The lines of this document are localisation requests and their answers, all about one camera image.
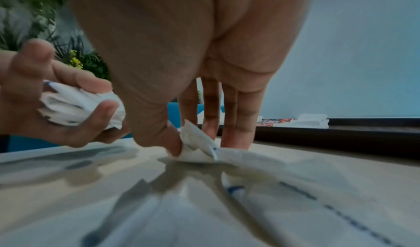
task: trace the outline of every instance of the white table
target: white table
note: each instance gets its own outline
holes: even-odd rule
[[[418,165],[271,144],[253,144],[250,150],[286,163],[323,157],[360,193],[380,202],[394,222],[413,233],[420,231]],[[265,240],[265,233],[236,210],[219,185],[223,170],[229,170],[229,166],[169,161],[164,149],[142,148],[131,138],[111,145],[92,143],[77,149],[57,147],[1,154],[0,234],[115,197],[145,179],[160,192],[190,183],[193,203]]]

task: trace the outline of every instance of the blue chair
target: blue chair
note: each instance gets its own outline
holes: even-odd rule
[[[204,110],[204,105],[199,104],[197,109],[197,114]],[[179,115],[179,107],[178,103],[168,103],[168,116],[169,121],[177,128],[181,127],[181,116]],[[131,138],[131,134],[123,137],[123,138]],[[59,145],[51,144],[44,140],[27,138],[22,136],[10,136],[9,138],[9,145],[7,148],[7,152],[16,152],[16,151],[23,151],[23,150],[32,150],[32,149],[40,149],[40,148],[48,148],[48,147],[56,147]]]

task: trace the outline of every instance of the crumpled paper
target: crumpled paper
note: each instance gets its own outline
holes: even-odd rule
[[[122,101],[114,92],[94,94],[61,83],[51,81],[46,81],[46,83],[57,91],[43,92],[40,99],[45,107],[39,109],[39,112],[50,122],[65,126],[77,126],[89,117],[100,102],[112,99],[118,102],[119,107],[106,129],[122,128],[126,112]]]

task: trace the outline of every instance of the wall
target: wall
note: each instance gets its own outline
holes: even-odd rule
[[[265,118],[420,116],[420,0],[315,0]]]

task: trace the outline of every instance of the human hand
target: human hand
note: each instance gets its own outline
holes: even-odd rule
[[[270,78],[300,31],[309,0],[70,0],[79,23],[110,66],[134,140],[181,151],[168,125],[178,97],[182,119],[197,123],[196,78],[204,94],[203,131],[221,146],[249,148]]]
[[[101,102],[76,127],[56,125],[41,116],[38,112],[41,106],[39,98],[45,79],[83,88],[92,93],[112,91],[109,81],[53,60],[54,53],[50,43],[33,39],[19,53],[9,56],[10,61],[3,57],[0,67],[0,72],[3,72],[0,79],[0,134],[38,138],[71,147],[82,147],[91,141],[112,143],[128,134],[130,131],[126,121],[121,130],[104,130],[119,106],[113,100]],[[8,70],[1,71],[7,64]]]

